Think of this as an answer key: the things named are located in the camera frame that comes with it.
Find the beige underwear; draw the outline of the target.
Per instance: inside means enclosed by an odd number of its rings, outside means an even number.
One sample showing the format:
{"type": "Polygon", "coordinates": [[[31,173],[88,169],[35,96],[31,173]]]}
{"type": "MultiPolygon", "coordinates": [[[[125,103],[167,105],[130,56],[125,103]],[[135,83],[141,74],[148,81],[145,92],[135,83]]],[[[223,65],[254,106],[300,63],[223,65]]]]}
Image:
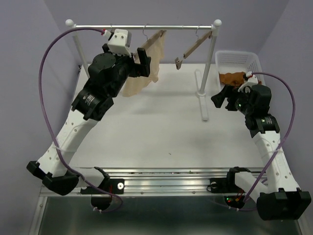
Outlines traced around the beige underwear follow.
{"type": "Polygon", "coordinates": [[[142,59],[138,52],[134,54],[134,62],[139,65],[137,77],[129,76],[124,84],[122,96],[131,97],[139,94],[151,82],[156,83],[159,80],[159,65],[164,59],[164,44],[167,30],[158,30],[151,36],[140,48],[145,49],[147,57],[150,57],[150,65],[141,65],[142,59]]]}

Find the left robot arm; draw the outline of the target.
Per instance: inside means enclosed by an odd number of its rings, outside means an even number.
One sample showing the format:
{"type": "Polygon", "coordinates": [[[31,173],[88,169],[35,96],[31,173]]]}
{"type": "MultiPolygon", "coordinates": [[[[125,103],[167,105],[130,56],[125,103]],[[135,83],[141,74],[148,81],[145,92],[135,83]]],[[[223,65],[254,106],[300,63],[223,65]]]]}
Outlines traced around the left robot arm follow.
{"type": "Polygon", "coordinates": [[[139,63],[136,63],[133,54],[113,54],[107,44],[102,48],[104,52],[95,56],[89,65],[89,79],[72,102],[56,140],[37,161],[30,161],[26,167],[44,186],[62,196],[85,185],[78,171],[71,171],[67,166],[89,131],[113,105],[113,98],[127,78],[150,75],[151,58],[145,49],[137,49],[139,63]]]}

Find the wooden clip hanger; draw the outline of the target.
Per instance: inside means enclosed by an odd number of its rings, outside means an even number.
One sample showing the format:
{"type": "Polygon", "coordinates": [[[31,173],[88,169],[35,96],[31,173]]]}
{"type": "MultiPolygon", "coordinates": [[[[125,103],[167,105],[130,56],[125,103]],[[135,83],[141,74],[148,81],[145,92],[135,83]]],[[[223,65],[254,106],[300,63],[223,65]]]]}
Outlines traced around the wooden clip hanger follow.
{"type": "Polygon", "coordinates": [[[212,37],[211,29],[201,36],[198,35],[199,29],[200,29],[200,26],[197,27],[196,32],[195,32],[197,40],[183,53],[181,57],[177,57],[175,59],[175,66],[177,70],[180,70],[183,61],[187,59],[206,39],[210,39],[212,37]]]}
{"type": "Polygon", "coordinates": [[[164,44],[165,35],[167,30],[161,29],[155,32],[150,38],[147,38],[146,42],[139,48],[139,52],[136,53],[136,58],[144,51],[147,56],[155,59],[159,63],[164,59],[164,44]]]}

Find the brown underwear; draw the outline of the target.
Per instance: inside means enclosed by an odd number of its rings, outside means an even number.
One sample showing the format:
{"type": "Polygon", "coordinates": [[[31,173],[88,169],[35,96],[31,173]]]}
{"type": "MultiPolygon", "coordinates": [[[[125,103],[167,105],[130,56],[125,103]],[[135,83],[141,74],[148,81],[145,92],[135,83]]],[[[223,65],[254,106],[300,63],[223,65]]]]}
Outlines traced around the brown underwear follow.
{"type": "Polygon", "coordinates": [[[230,85],[234,87],[241,87],[246,82],[245,72],[235,72],[235,73],[219,73],[219,80],[224,85],[230,85]]]}

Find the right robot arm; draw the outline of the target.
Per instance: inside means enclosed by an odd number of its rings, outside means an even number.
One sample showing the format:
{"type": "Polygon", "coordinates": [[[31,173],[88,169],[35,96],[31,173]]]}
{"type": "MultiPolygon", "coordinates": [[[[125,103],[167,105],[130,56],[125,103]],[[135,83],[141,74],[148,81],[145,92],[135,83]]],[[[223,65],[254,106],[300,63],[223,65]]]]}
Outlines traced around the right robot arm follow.
{"type": "Polygon", "coordinates": [[[264,185],[249,169],[233,167],[212,191],[225,193],[240,188],[256,203],[262,220],[298,220],[312,199],[294,179],[281,146],[278,122],[268,113],[270,88],[257,84],[240,90],[226,85],[211,100],[217,108],[227,101],[228,111],[239,111],[245,116],[245,125],[264,164],[262,173],[267,177],[264,185]]]}

